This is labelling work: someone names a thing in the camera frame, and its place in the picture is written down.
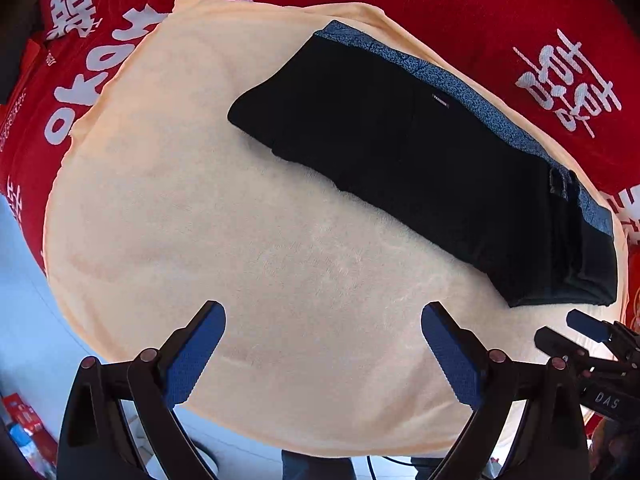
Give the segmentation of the person's right hand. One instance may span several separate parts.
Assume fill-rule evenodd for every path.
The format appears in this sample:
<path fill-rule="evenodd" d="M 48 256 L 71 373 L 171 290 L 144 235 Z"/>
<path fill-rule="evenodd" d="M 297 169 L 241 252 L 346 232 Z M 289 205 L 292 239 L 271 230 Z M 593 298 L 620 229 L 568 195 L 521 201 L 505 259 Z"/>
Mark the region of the person's right hand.
<path fill-rule="evenodd" d="M 639 425 L 602 419 L 589 448 L 590 478 L 639 480 Z"/>

